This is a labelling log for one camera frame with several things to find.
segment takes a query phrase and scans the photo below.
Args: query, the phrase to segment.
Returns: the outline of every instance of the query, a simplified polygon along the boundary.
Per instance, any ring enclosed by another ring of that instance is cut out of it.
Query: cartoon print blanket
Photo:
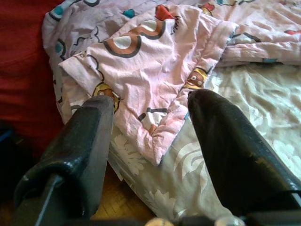
[[[127,6],[106,10],[97,7],[99,1],[94,6],[76,1],[65,7],[62,18],[54,10],[46,15],[43,25],[44,47],[54,74],[61,75],[55,83],[64,84],[58,103],[65,119],[68,109],[87,98],[111,96],[115,125],[155,165],[181,129],[188,93],[203,87],[214,67],[299,65],[301,37],[300,11],[289,1],[187,1],[195,7],[170,2],[155,7],[157,2],[132,1],[136,7],[120,16],[114,11]],[[109,16],[101,20],[101,12]],[[114,23],[120,29],[107,39]],[[78,36],[85,29],[87,34]]]

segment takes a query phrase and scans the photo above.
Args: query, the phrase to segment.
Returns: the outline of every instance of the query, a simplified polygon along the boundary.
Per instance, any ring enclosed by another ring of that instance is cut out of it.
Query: pink blanket
[[[196,6],[153,8],[60,63],[82,95],[115,100],[115,125],[156,165],[181,129],[188,93],[202,88],[214,67],[301,61],[298,5],[216,0]]]

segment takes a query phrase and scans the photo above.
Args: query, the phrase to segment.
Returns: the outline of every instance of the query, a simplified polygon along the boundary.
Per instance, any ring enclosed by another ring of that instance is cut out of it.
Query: white floral bedsheet
[[[237,105],[301,180],[301,70],[250,64],[216,68],[206,87]],[[219,202],[189,118],[155,167],[114,128],[109,162],[156,215],[230,214]]]

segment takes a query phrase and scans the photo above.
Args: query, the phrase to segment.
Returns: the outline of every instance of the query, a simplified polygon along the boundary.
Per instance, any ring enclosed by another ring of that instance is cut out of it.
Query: red cushion
[[[41,39],[46,12],[62,0],[9,0],[0,7],[0,120],[39,157],[63,124]]]

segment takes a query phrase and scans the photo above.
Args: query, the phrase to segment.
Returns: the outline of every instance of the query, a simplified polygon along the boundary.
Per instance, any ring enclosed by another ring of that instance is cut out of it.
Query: parquet floor
[[[14,213],[12,201],[0,204],[0,226],[9,226]],[[113,169],[108,166],[103,185],[103,196],[98,211],[92,219],[135,218],[149,220],[155,215],[135,195],[130,187],[120,181]]]

